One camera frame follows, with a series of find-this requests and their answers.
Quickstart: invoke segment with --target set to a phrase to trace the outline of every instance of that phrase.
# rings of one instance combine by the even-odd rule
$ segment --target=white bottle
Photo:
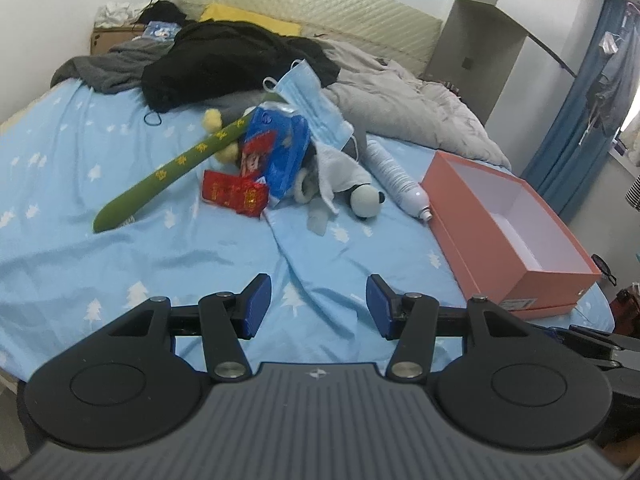
[[[367,141],[367,169],[376,177],[386,192],[409,216],[428,222],[433,215],[429,210],[429,196],[412,179],[379,142]]]

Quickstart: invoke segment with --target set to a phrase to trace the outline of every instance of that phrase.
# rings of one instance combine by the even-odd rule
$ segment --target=headboard
[[[329,34],[419,75],[440,37],[442,21],[395,0],[182,0],[190,18],[212,2],[303,25],[305,36]]]

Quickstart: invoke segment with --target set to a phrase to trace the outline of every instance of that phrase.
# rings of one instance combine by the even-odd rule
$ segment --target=logo
[[[329,373],[322,370],[322,368],[316,368],[315,370],[311,370],[310,372],[308,372],[307,375],[313,377],[317,381],[319,379],[327,377]]]

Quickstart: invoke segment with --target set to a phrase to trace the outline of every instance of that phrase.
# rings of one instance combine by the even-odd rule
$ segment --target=cardboard box
[[[599,279],[578,240],[524,180],[437,152],[422,187],[431,230],[466,298],[482,294],[522,319],[556,316]]]
[[[125,41],[133,40],[145,31],[146,25],[129,25],[128,27],[94,28],[91,34],[90,53],[105,54],[109,49]]]

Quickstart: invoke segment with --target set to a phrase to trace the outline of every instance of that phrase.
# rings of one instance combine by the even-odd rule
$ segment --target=box label
[[[523,310],[532,306],[538,298],[529,298],[528,300],[504,300],[500,306],[504,310]]]

